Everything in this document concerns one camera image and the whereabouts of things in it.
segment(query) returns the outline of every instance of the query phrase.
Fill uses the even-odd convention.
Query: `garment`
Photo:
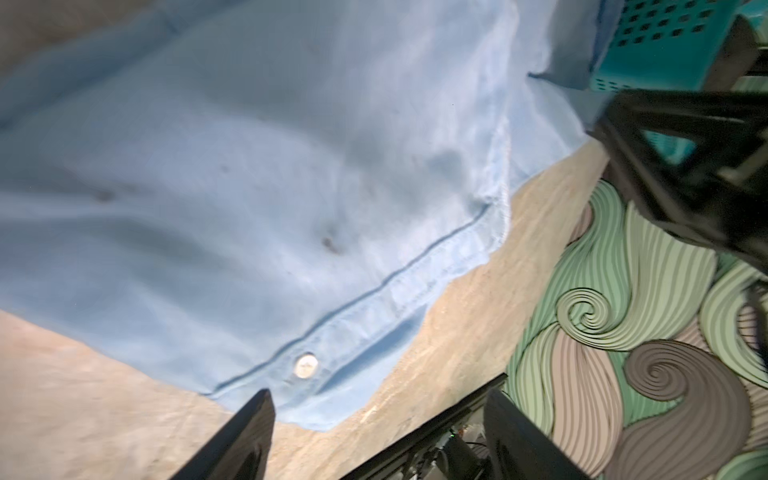
[[[528,76],[557,4],[173,0],[42,53],[0,85],[0,308],[332,428],[501,245],[510,190],[584,142]]]

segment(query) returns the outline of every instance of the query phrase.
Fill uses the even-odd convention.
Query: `white button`
[[[305,353],[299,357],[296,365],[293,366],[293,374],[300,379],[308,379],[315,374],[318,364],[317,357],[311,353]]]

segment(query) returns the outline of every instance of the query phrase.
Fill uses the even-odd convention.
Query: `teal plastic basket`
[[[619,91],[701,89],[742,0],[627,0],[591,88]],[[696,147],[684,138],[646,132],[670,164]]]

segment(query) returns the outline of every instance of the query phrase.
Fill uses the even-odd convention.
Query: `blue fabric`
[[[0,87],[0,308],[332,428],[585,141],[601,7],[562,3],[173,0],[37,55]]]

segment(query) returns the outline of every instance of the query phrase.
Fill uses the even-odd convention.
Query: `table surface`
[[[451,283],[365,408],[278,423],[267,478],[339,478],[504,371],[606,163],[587,143],[512,201],[504,246]],[[230,417],[74,340],[0,314],[0,478],[165,479]]]

